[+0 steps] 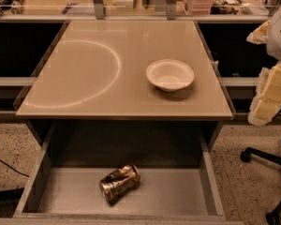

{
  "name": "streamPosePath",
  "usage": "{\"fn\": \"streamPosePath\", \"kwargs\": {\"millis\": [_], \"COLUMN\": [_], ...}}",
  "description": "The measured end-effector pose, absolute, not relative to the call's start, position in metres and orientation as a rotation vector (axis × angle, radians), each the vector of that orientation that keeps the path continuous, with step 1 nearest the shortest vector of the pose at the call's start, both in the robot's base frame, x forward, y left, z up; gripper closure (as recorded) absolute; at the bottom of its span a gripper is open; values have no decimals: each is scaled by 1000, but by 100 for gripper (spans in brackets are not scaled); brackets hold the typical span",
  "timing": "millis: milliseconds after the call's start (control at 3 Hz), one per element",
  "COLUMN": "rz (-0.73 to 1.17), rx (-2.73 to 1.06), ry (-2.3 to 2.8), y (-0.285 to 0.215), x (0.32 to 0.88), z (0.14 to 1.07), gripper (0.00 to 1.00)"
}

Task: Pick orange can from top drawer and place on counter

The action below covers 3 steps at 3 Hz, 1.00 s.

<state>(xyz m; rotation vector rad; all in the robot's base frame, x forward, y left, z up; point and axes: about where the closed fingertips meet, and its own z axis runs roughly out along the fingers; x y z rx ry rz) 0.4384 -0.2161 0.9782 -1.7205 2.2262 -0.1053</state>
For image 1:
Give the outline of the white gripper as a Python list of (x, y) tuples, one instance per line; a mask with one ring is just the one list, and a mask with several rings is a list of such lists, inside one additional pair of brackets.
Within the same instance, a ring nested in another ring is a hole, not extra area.
[[(281, 7), (247, 38), (253, 44), (266, 44), (267, 54), (281, 60)], [(256, 95), (250, 105), (247, 120), (254, 126), (264, 126), (271, 122), (281, 110), (281, 62), (272, 68), (264, 67), (258, 78)]]

